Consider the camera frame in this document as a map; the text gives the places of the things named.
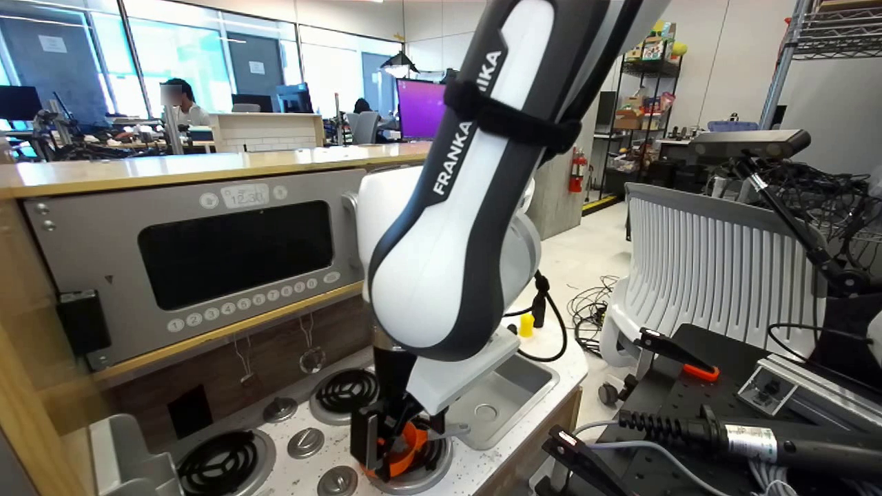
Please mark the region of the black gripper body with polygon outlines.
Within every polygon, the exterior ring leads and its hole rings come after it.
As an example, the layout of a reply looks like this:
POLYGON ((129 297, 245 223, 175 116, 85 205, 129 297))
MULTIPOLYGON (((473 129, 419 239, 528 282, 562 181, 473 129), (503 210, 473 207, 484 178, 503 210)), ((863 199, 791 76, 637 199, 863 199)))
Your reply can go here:
POLYGON ((428 413, 419 399, 408 395, 408 377, 416 364, 411 353, 372 348, 372 364, 378 396, 350 415, 350 455, 372 479, 378 479, 376 468, 382 462, 382 437, 400 435, 408 422, 426 422, 431 429, 446 437, 446 415, 428 413))

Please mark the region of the white franka robot arm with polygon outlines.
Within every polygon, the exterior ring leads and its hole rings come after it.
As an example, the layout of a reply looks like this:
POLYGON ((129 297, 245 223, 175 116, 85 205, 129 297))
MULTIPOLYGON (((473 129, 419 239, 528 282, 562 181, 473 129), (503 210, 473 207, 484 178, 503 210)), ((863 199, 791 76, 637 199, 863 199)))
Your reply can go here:
POLYGON ((440 471, 446 409, 518 353, 506 311, 541 262, 522 210, 565 155, 613 64, 670 0, 488 0, 416 181, 358 189, 365 300, 382 396, 350 415, 350 455, 378 483, 440 471))

